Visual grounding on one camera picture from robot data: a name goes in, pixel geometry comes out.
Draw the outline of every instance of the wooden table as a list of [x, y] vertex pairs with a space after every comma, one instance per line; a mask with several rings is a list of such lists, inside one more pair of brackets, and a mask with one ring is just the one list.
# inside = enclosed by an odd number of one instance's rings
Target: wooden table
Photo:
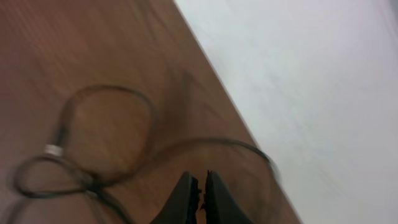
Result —
[[[159, 112], [153, 148], [142, 152], [150, 117], [139, 100], [100, 93], [79, 107], [66, 156], [103, 178], [184, 139], [220, 136], [254, 144], [170, 0], [3, 0], [0, 35], [2, 212], [19, 197], [6, 186], [13, 167], [42, 153], [62, 105], [85, 86], [137, 89]], [[184, 170], [204, 189], [208, 169], [221, 173], [255, 223], [299, 223], [265, 163], [237, 147], [195, 146], [109, 191], [137, 223], [149, 223]], [[31, 176], [36, 188], [73, 185], [53, 166], [38, 166]], [[197, 212], [199, 223], [204, 214]], [[81, 195], [36, 200], [22, 222], [96, 223]]]

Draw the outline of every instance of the black cable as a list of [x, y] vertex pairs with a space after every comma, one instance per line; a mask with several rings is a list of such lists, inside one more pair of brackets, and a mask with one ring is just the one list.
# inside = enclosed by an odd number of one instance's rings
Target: black cable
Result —
[[[105, 191], [105, 188], [114, 186], [123, 181], [129, 180], [133, 178], [140, 170], [147, 167], [150, 164], [153, 164], [156, 161], [167, 160], [180, 154], [182, 152], [186, 152], [191, 150], [192, 145], [197, 144], [222, 144], [228, 146], [240, 146], [243, 149], [247, 149], [256, 153], [260, 157], [264, 159], [267, 165], [271, 168], [272, 175], [277, 180], [279, 173], [276, 169], [276, 166], [271, 161], [271, 159], [265, 155], [262, 151], [260, 151], [255, 146], [247, 144], [245, 142], [241, 142], [235, 139], [228, 138], [196, 138], [190, 139], [182, 142], [175, 143], [169, 147], [166, 147], [166, 150], [161, 150], [158, 154], [156, 154], [153, 158], [144, 159], [138, 168], [132, 170], [128, 174], [124, 174], [122, 176], [116, 177], [111, 180], [100, 180], [95, 176], [79, 169], [72, 162], [64, 159], [62, 157], [63, 149], [67, 145], [68, 133], [69, 133], [69, 125], [73, 119], [74, 112], [77, 106], [84, 100], [86, 97], [91, 96], [95, 93], [101, 91], [121, 91], [125, 93], [132, 94], [142, 100], [148, 107], [150, 111], [150, 115], [152, 117], [152, 121], [150, 124], [149, 137], [144, 144], [143, 151], [149, 150], [152, 147], [152, 135], [154, 134], [156, 124], [157, 124], [157, 112], [155, 106], [152, 104], [150, 99], [146, 97], [144, 94], [132, 90], [130, 88], [122, 87], [122, 86], [114, 86], [114, 85], [94, 85], [89, 86], [84, 89], [79, 90], [68, 101], [65, 103], [65, 106], [62, 108], [62, 112], [60, 113], [60, 117], [58, 120], [58, 127], [53, 138], [48, 145], [48, 153], [33, 157], [23, 162], [19, 166], [17, 166], [16, 171], [13, 176], [12, 187], [14, 190], [24, 196], [23, 199], [18, 201], [11, 209], [3, 214], [2, 224], [15, 224], [18, 221], [20, 214], [26, 209], [28, 204], [31, 203], [32, 199], [39, 198], [55, 198], [61, 197], [65, 195], [71, 194], [85, 194], [90, 201], [90, 207], [95, 214], [96, 219], [100, 224], [104, 223], [102, 217], [100, 217], [100, 211], [94, 206], [95, 201], [102, 203], [103, 205], [110, 208], [124, 223], [132, 224], [134, 223], [133, 219], [128, 215], [123, 206], [118, 202], [116, 198], [114, 198], [111, 194]], [[40, 162], [50, 162], [60, 166], [65, 169], [68, 174], [75, 180], [80, 187], [68, 190], [53, 190], [53, 191], [42, 191], [37, 192], [28, 189], [25, 186], [26, 174], [27, 171], [35, 164]]]

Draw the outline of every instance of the white floor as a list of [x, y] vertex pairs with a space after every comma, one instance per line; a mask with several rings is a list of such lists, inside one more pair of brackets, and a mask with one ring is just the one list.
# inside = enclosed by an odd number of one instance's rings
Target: white floor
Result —
[[389, 1], [176, 0], [304, 223], [398, 222]]

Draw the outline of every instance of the black object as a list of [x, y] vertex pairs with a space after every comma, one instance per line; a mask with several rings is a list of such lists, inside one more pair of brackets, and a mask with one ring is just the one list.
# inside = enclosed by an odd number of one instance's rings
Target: black object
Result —
[[[185, 171], [163, 209], [150, 224], [196, 224], [198, 180]], [[217, 171], [208, 171], [205, 203], [207, 224], [252, 224]]]
[[[124, 223], [132, 224], [134, 223], [134, 220], [129, 216], [128, 212], [125, 211], [124, 207], [118, 202], [118, 200], [111, 194], [107, 193], [106, 188], [133, 178], [140, 170], [152, 162], [157, 161], [159, 158], [171, 158], [170, 154], [176, 156], [181, 152], [192, 149], [192, 147], [186, 147], [186, 150], [177, 152], [173, 150], [156, 150], [159, 153], [151, 159], [146, 160], [146, 163], [141, 164], [141, 166], [139, 166], [137, 169], [130, 170], [130, 172], [110, 180], [103, 180], [99, 174], [92, 174], [80, 169], [71, 161], [68, 161], [62, 157], [64, 147], [67, 145], [68, 133], [70, 132], [69, 125], [73, 119], [76, 107], [86, 97], [101, 91], [120, 91], [128, 93], [138, 97], [147, 105], [152, 116], [152, 121], [150, 124], [150, 134], [143, 150], [147, 150], [152, 147], [152, 135], [155, 131], [158, 118], [155, 106], [152, 104], [150, 99], [148, 99], [148, 97], [136, 90], [114, 85], [94, 85], [79, 90], [65, 103], [58, 120], [55, 134], [51, 138], [50, 144], [47, 145], [45, 151], [46, 153], [41, 156], [28, 159], [17, 166], [12, 179], [12, 188], [24, 198], [19, 200], [17, 203], [11, 206], [9, 210], [3, 213], [0, 223], [15, 224], [20, 218], [21, 213], [27, 208], [32, 199], [46, 199], [63, 197], [72, 194], [85, 194], [89, 199], [89, 204], [93, 210], [93, 213], [95, 214], [95, 217], [97, 218], [98, 223], [104, 223], [104, 220], [102, 219], [101, 212], [95, 206], [96, 202], [109, 207]], [[235, 139], [196, 138], [178, 142], [166, 148], [171, 149], [174, 147], [191, 146], [193, 144], [218, 144], [225, 146], [238, 146], [240, 149], [247, 149], [262, 157], [264, 162], [271, 168], [274, 177], [277, 177], [277, 173], [275, 173], [277, 171], [276, 166], [273, 165], [271, 159], [267, 155], [265, 155], [255, 146]], [[65, 169], [68, 174], [70, 174], [70, 176], [77, 183], [79, 183], [80, 187], [68, 190], [49, 190], [45, 192], [37, 192], [29, 189], [25, 185], [26, 175], [29, 173], [28, 171], [33, 165], [42, 162], [51, 162]], [[152, 221], [152, 223], [196, 224], [195, 211], [197, 210], [198, 206], [198, 193], [199, 190], [197, 189], [197, 180], [193, 178], [191, 174], [184, 173], [175, 190], [172, 192], [169, 200], [167, 201], [166, 206]], [[248, 218], [245, 218], [246, 216], [233, 200], [228, 188], [223, 185], [221, 177], [216, 172], [209, 172], [206, 183], [205, 203], [206, 204], [204, 208], [206, 209], [209, 224], [227, 224], [228, 222], [239, 222], [241, 224], [251, 223], [249, 222]], [[227, 217], [227, 212], [233, 212], [234, 215]]]

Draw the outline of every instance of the brown wooden surface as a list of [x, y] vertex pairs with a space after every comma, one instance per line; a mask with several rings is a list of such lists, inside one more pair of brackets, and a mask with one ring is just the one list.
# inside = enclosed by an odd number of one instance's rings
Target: brown wooden surface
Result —
[[[154, 147], [144, 156], [192, 137], [254, 144], [170, 0], [2, 0], [0, 36], [0, 212], [19, 198], [6, 187], [12, 168], [42, 153], [66, 99], [88, 85], [135, 88], [154, 102], [160, 123]], [[115, 176], [136, 163], [148, 127], [149, 114], [139, 100], [100, 93], [79, 108], [67, 157], [104, 178]], [[184, 170], [204, 189], [206, 171], [215, 169], [255, 223], [298, 223], [286, 199], [279, 200], [282, 193], [269, 168], [237, 149], [195, 146], [109, 191], [137, 223], [149, 223]], [[30, 178], [41, 188], [69, 182], [47, 166], [37, 167]], [[205, 223], [204, 211], [197, 215]], [[22, 221], [95, 223], [81, 195], [37, 200]]]

